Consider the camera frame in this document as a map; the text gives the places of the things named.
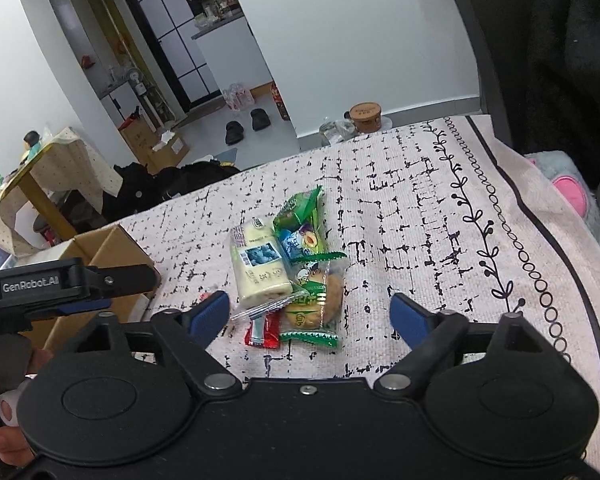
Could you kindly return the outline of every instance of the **red snack wrapper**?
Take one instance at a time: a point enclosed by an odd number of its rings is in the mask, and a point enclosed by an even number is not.
[[[280,346],[280,312],[269,312],[251,321],[244,343],[260,348],[278,348]]]

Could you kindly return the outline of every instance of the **human hand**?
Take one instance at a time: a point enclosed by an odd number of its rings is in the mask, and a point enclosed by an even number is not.
[[[49,350],[34,348],[27,374],[38,373],[42,365],[46,364],[52,357],[53,355]],[[11,420],[13,415],[11,407],[4,401],[0,407],[4,416]],[[24,467],[33,460],[33,453],[19,427],[3,426],[0,428],[0,460],[5,464],[17,467]]]

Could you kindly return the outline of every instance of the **black stripe on tablecloth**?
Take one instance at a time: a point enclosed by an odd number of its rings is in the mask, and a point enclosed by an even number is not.
[[[474,130],[476,137],[478,137],[478,140],[480,141],[482,147],[484,148],[484,151],[487,153],[487,155],[488,155],[489,159],[491,160],[491,163],[494,165],[495,169],[498,171],[500,176],[506,181],[506,183],[509,184],[509,187],[511,188],[511,190],[513,191],[513,194],[516,197],[516,202],[518,203],[518,207],[520,208],[520,211],[522,211],[524,213],[524,215],[527,218],[529,218],[529,220],[531,220],[531,223],[536,226],[538,231],[540,231],[540,234],[544,237],[544,239],[547,242],[549,242],[549,245],[551,245],[551,247],[558,254],[558,256],[560,256],[560,259],[564,262],[564,265],[567,267],[567,269],[569,269],[571,277],[573,278],[573,281],[575,282],[576,286],[578,287],[578,291],[580,293],[580,297],[582,298],[582,303],[584,304],[585,311],[587,313],[587,317],[589,317],[591,331],[593,332],[593,337],[596,341],[596,348],[598,349],[598,356],[600,358],[600,322],[598,321],[598,316],[596,315],[596,311],[594,310],[593,305],[591,304],[589,295],[587,294],[587,291],[585,290],[584,285],[582,284],[582,280],[580,280],[580,277],[578,276],[575,268],[573,267],[573,264],[571,263],[567,254],[564,252],[564,249],[558,243],[558,240],[556,240],[554,238],[554,236],[550,233],[549,229],[547,229],[545,227],[545,225],[538,219],[538,217],[531,211],[531,209],[529,209],[526,206],[526,204],[522,201],[522,196],[520,195],[520,191],[518,190],[518,187],[513,182],[511,177],[507,174],[507,172],[504,171],[498,165],[498,161],[496,160],[495,156],[493,155],[493,152],[491,151],[490,147],[485,142],[484,137],[480,133],[480,130],[475,125],[474,120],[472,120],[472,118],[470,116],[466,116],[466,120],[468,121],[471,128]]]

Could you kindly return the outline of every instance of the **frosted glass pane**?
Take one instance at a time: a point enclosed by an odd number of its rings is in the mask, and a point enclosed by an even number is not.
[[[156,38],[160,38],[174,28],[161,0],[142,0],[140,7],[142,7]]]
[[[193,18],[193,12],[191,12],[191,8],[187,3],[187,0],[163,0],[164,4],[167,6],[167,10],[171,15],[171,19],[173,19],[173,23],[178,25],[182,25],[187,20]]]
[[[189,99],[191,99],[191,102],[197,101],[198,99],[208,95],[205,85],[202,82],[202,79],[200,79],[198,72],[191,72],[190,74],[181,77],[179,81],[184,88],[184,91],[187,93],[187,96],[189,96]]]
[[[196,27],[196,22],[185,23],[184,25],[178,27],[178,30],[180,31],[182,41],[184,41],[184,45],[187,47],[187,50],[191,54],[196,66],[204,65],[206,63],[205,57],[202,55],[202,52],[200,52],[196,40],[191,39],[194,34],[200,32],[200,30]]]
[[[184,48],[184,44],[182,43],[177,30],[170,32],[162,38],[160,40],[160,45],[162,46],[162,50],[167,56],[169,63],[173,66],[173,71],[176,73],[176,76],[186,74],[195,68],[189,54],[187,54],[187,49]]]
[[[214,76],[211,73],[211,70],[209,69],[209,65],[201,66],[198,69],[198,72],[200,72],[202,79],[205,80],[206,87],[209,88],[210,94],[218,90],[218,84],[216,83],[216,80],[214,79]]]

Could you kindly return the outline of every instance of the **table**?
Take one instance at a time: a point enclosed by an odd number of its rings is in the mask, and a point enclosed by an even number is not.
[[[101,212],[102,192],[117,196],[121,186],[122,177],[102,156],[73,130],[64,129],[0,189],[0,248],[16,256],[39,251],[15,231],[16,213],[27,202],[62,240],[77,234],[46,191],[77,189]]]
[[[472,321],[522,311],[600,403],[600,248],[539,170],[494,138],[488,116],[360,136],[123,219],[163,277],[151,313],[187,310],[217,288],[235,304],[229,229],[316,184],[324,237],[351,260],[340,347],[250,348],[246,325],[232,324],[208,351],[233,374],[371,382],[409,351],[388,319],[390,297],[402,291]],[[587,460],[600,470],[600,418]]]

